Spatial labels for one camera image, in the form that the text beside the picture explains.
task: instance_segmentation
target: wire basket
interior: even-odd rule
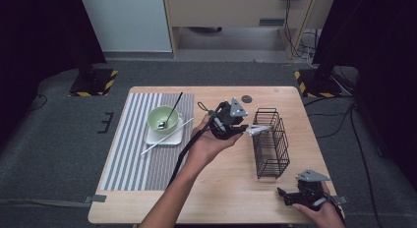
[[[258,179],[264,176],[277,179],[289,164],[288,140],[282,119],[276,108],[259,108],[254,125],[271,126],[270,131],[252,137]]]

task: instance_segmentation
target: black stand base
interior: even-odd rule
[[[315,69],[302,69],[295,72],[300,91],[304,97],[335,97],[341,96],[339,85],[332,79],[325,82],[315,80]]]
[[[86,81],[79,74],[70,89],[71,96],[105,95],[110,91],[117,71],[113,69],[94,69],[94,81]]]

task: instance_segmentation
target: hand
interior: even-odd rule
[[[329,194],[328,186],[325,182],[322,182],[322,187],[325,193]],[[326,201],[319,211],[314,211],[302,204],[294,203],[292,206],[312,219],[320,228],[344,228],[343,222],[329,201]]]
[[[193,130],[192,136],[201,130],[208,121],[209,115],[206,115],[202,123]],[[198,175],[221,151],[233,146],[241,136],[242,134],[238,134],[224,141],[217,139],[211,131],[204,132],[190,148],[183,170],[187,168]]]

